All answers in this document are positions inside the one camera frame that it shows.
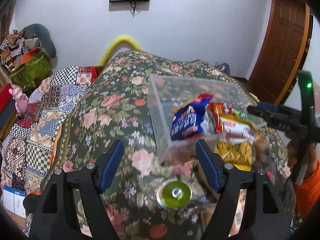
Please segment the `orange sleeve forearm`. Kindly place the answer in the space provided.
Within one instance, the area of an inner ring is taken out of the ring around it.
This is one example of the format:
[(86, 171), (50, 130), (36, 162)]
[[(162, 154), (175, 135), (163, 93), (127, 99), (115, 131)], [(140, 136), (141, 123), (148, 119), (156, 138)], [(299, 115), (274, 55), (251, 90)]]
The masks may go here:
[(295, 185), (294, 191), (296, 194), (296, 209), (299, 217), (305, 220), (316, 204), (320, 193), (320, 172), (319, 160), (314, 172), (299, 186)]

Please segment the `person's right hand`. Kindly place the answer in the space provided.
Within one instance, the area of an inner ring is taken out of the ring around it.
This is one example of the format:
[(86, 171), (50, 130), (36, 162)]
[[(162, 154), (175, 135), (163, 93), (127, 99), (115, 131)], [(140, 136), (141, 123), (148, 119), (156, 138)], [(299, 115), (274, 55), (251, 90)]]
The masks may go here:
[[(285, 137), (290, 139), (289, 143), (287, 144), (287, 150), (288, 150), (287, 165), (289, 168), (292, 169), (297, 162), (296, 155), (298, 153), (300, 140), (298, 137), (294, 137), (293, 135), (289, 135), (288, 133), (285, 133)], [(308, 168), (306, 170), (306, 174), (304, 177), (305, 179), (309, 178), (317, 167), (318, 152), (317, 152), (317, 147), (315, 142), (311, 142), (309, 144), (307, 152), (308, 154), (310, 154), (310, 160), (309, 160)]]

